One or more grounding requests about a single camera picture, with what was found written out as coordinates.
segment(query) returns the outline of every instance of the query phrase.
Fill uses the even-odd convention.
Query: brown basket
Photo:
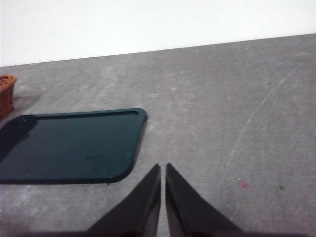
[[[16,81],[13,75],[3,75],[0,78],[0,121],[14,109],[13,88]]]

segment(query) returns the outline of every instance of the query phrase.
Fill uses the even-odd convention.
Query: tray
[[[0,129],[0,183],[111,183],[133,168],[143,109],[23,115]]]

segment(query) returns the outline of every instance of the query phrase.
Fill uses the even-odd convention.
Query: concrete floor
[[[315,34],[3,67],[1,74],[19,78],[16,109],[4,123],[21,114],[148,113],[135,167],[118,183],[2,185],[2,236],[85,230],[154,164],[170,162],[242,229],[316,237]],[[163,204],[158,236],[168,236]]]

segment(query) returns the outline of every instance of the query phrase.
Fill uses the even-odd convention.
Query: scratch mark
[[[240,209],[240,203],[237,202],[237,207],[236,207],[235,211],[233,212],[233,214],[232,214],[228,219],[229,219],[229,220],[232,220],[233,217],[234,217],[234,216],[237,214],[237,212],[239,211],[239,209]]]
[[[303,63],[300,63],[298,66],[296,66],[283,80],[281,80],[281,82],[263,99],[263,101],[259,104],[259,106],[252,112],[251,116],[249,117],[246,125],[243,127],[241,133],[239,134],[239,136],[237,137],[236,139],[236,142],[234,144],[234,148],[231,152],[231,155],[229,156],[229,159],[227,161],[227,164],[225,166],[225,169],[224,169],[224,172],[223,172],[223,175],[222,175],[222,183],[220,185],[220,190],[219,192],[221,191],[222,189],[222,186],[223,186],[223,183],[224,183],[224,177],[226,176],[226,171],[228,169],[228,167],[230,166],[231,162],[232,162],[232,158],[233,158],[233,155],[236,151],[236,148],[237,148],[237,145],[239,143],[239,140],[241,138],[241,136],[243,135],[243,133],[245,132],[247,126],[249,125],[249,123],[251,122],[252,118],[255,116],[255,114],[259,111],[259,109],[261,108],[261,106],[265,103],[265,101],[268,99],[268,97],[273,93],[275,92],[276,89],[279,88],[279,86],[281,86],[299,67],[301,67],[303,65]]]
[[[241,133],[239,134],[236,142],[235,142],[235,145],[234,145],[234,148],[233,148],[233,151],[231,152],[231,157],[233,156],[233,154],[235,153],[235,150],[237,148],[237,144],[241,138],[241,136],[243,135],[243,133],[245,132],[247,126],[249,125],[250,121],[252,120],[252,118],[255,116],[255,114],[258,112],[258,110],[261,108],[261,106],[265,103],[265,101],[268,99],[268,97],[273,93],[275,92],[275,90],[283,84],[283,82],[285,82],[300,66],[302,65],[302,63],[300,63],[300,65],[298,65],[297,67],[295,67],[265,98],[264,100],[260,103],[260,105],[252,112],[251,116],[249,117],[246,125],[243,127]]]

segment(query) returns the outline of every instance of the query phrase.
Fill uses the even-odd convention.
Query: white wall
[[[1,0],[1,65],[316,33],[315,0]]]

